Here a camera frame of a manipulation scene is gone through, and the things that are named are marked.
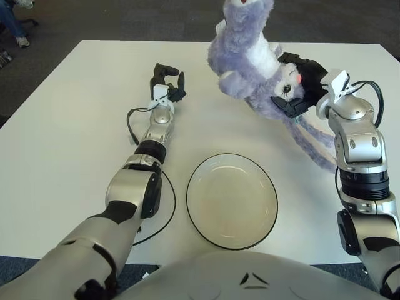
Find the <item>plush toy eye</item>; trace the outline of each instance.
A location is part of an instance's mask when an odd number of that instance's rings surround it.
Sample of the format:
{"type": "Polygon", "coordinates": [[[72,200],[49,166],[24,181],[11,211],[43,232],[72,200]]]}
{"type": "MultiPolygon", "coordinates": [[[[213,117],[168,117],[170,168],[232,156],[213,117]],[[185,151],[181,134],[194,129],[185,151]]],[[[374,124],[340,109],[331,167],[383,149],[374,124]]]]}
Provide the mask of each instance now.
{"type": "Polygon", "coordinates": [[[283,87],[283,92],[285,94],[287,94],[288,92],[290,92],[292,90],[292,86],[290,84],[286,85],[283,87]]]}

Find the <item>chair leg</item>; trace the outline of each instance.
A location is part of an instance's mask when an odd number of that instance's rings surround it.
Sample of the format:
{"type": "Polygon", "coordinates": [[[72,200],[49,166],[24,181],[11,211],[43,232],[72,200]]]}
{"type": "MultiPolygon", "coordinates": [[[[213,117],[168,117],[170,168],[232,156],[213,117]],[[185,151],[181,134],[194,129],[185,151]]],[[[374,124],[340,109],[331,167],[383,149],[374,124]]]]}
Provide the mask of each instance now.
{"type": "Polygon", "coordinates": [[[34,19],[20,20],[19,22],[22,23],[22,24],[32,23],[33,26],[39,25],[39,23],[38,23],[36,20],[34,20],[34,19]]]}

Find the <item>plate rim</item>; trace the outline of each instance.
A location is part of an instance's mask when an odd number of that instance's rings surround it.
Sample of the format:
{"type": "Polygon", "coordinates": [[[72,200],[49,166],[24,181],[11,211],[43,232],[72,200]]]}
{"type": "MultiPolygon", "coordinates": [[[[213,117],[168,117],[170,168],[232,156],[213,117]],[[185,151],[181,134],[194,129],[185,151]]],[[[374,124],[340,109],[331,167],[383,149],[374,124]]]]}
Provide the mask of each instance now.
{"type": "Polygon", "coordinates": [[[271,231],[274,229],[275,224],[276,224],[276,221],[278,220],[278,213],[279,213],[278,194],[277,194],[277,192],[276,192],[276,188],[275,188],[275,185],[274,185],[273,181],[272,181],[271,178],[268,176],[267,172],[266,172],[258,163],[256,163],[256,162],[253,161],[252,159],[250,159],[250,158],[248,158],[248,157],[246,157],[246,156],[244,156],[244,155],[241,155],[241,154],[228,153],[228,152],[219,153],[219,154],[212,155],[212,156],[206,158],[205,160],[203,160],[202,162],[200,162],[199,165],[198,165],[198,166],[194,169],[194,171],[192,172],[192,174],[191,174],[191,176],[190,176],[190,179],[189,179],[189,182],[188,182],[188,184],[187,184],[187,188],[186,188],[186,211],[187,211],[187,213],[189,214],[190,221],[191,221],[192,225],[194,226],[194,228],[196,229],[196,231],[197,231],[207,242],[209,242],[209,243],[213,244],[214,246],[217,246],[217,247],[219,247],[219,248],[221,248],[221,249],[224,249],[224,250],[243,251],[243,250],[251,249],[251,248],[257,246],[258,244],[262,243],[262,242],[269,236],[269,234],[271,233],[271,231]],[[259,241],[255,242],[254,244],[251,244],[250,246],[246,246],[246,247],[242,247],[242,248],[230,248],[230,247],[225,247],[225,246],[222,246],[222,245],[219,245],[219,244],[217,244],[217,243],[215,243],[215,242],[210,241],[210,240],[198,229],[198,227],[196,226],[196,224],[195,224],[194,221],[193,221],[193,218],[192,218],[191,213],[190,213],[190,210],[189,210],[188,193],[189,193],[190,182],[192,181],[192,178],[193,178],[193,176],[194,176],[194,173],[196,173],[196,171],[200,168],[200,166],[202,166],[202,165],[203,165],[206,161],[208,161],[209,159],[215,158],[216,156],[222,156],[222,155],[235,155],[235,156],[240,156],[240,157],[242,157],[242,158],[248,159],[248,160],[251,161],[253,164],[255,164],[257,167],[259,167],[260,170],[267,176],[267,178],[269,179],[269,181],[270,181],[271,184],[272,184],[272,188],[274,189],[275,199],[276,199],[276,215],[275,215],[275,220],[274,220],[274,222],[273,222],[273,224],[272,224],[270,230],[267,232],[267,234],[266,234],[263,238],[261,238],[259,241]]]}

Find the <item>white plate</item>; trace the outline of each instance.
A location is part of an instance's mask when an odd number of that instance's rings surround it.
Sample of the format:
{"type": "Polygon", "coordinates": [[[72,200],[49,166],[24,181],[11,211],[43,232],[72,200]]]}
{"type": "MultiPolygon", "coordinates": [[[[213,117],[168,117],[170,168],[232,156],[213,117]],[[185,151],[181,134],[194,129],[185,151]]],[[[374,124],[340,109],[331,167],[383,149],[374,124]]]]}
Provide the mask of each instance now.
{"type": "Polygon", "coordinates": [[[229,250],[260,243],[278,215],[278,199],[268,175],[236,154],[220,154],[201,163],[187,186],[186,204],[197,231],[229,250]]]}

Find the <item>black joint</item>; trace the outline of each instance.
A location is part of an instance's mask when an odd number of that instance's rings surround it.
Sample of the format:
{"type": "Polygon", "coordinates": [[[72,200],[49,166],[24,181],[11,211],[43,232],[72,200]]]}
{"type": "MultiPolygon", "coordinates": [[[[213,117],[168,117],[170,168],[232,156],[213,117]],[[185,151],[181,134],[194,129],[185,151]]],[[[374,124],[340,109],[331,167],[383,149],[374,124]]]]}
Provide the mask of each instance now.
{"type": "Polygon", "coordinates": [[[102,214],[97,214],[89,219],[105,218],[120,225],[122,222],[131,219],[135,215],[137,208],[138,207],[133,203],[124,201],[111,201],[102,214]]]}
{"type": "Polygon", "coordinates": [[[363,200],[384,200],[390,196],[388,172],[359,174],[340,170],[343,193],[363,200]]]}
{"type": "Polygon", "coordinates": [[[142,219],[152,218],[160,207],[161,188],[163,180],[161,175],[154,173],[147,184],[143,199],[142,219]]]}
{"type": "Polygon", "coordinates": [[[167,149],[160,142],[147,140],[143,141],[137,147],[135,154],[145,154],[154,157],[161,164],[164,164],[167,155],[167,149]]]}
{"type": "Polygon", "coordinates": [[[107,300],[106,290],[96,281],[89,280],[81,288],[79,288],[74,295],[76,300],[107,300]]]}
{"type": "Polygon", "coordinates": [[[361,249],[358,243],[356,228],[348,211],[339,211],[337,214],[337,224],[339,226],[340,240],[343,249],[352,256],[359,256],[361,249]]]}
{"type": "Polygon", "coordinates": [[[147,171],[147,172],[154,172],[158,175],[161,175],[161,168],[158,163],[154,162],[152,166],[148,166],[146,164],[128,164],[125,169],[128,170],[136,170],[136,171],[147,171]]]}
{"type": "Polygon", "coordinates": [[[295,98],[289,102],[281,97],[271,97],[271,99],[289,118],[295,118],[304,114],[314,105],[314,103],[307,101],[306,98],[295,98]]]}
{"type": "Polygon", "coordinates": [[[185,74],[181,72],[177,80],[178,87],[174,87],[172,84],[168,84],[168,99],[171,102],[179,102],[186,96],[185,92],[185,74]]]}
{"type": "Polygon", "coordinates": [[[179,75],[179,70],[170,67],[170,66],[164,66],[162,64],[156,64],[154,67],[154,76],[150,80],[150,93],[151,93],[151,99],[154,100],[154,87],[157,84],[162,84],[165,85],[165,76],[177,76],[179,75]]]}
{"type": "Polygon", "coordinates": [[[370,251],[379,252],[388,247],[399,247],[400,244],[395,239],[389,239],[388,237],[368,237],[364,239],[364,245],[370,251]]]}
{"type": "Polygon", "coordinates": [[[283,52],[283,54],[277,59],[280,63],[294,63],[294,64],[304,64],[308,61],[308,59],[300,58],[300,55],[283,52]]]}

